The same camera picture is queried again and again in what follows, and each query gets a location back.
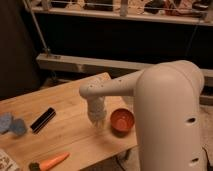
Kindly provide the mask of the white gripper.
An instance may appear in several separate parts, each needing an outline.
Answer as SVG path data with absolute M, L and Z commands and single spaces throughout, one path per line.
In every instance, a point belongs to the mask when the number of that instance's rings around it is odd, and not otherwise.
M 107 115 L 105 108 L 105 98 L 98 97 L 87 101 L 87 113 L 91 123 L 96 127 L 103 127 Z

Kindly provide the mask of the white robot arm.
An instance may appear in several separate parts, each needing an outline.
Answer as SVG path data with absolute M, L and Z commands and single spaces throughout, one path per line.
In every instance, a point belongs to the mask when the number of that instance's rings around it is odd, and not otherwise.
M 199 98 L 204 75 L 186 60 L 155 64 L 140 71 L 79 88 L 94 124 L 106 117 L 106 96 L 134 98 L 141 171 L 207 171 L 202 149 Z

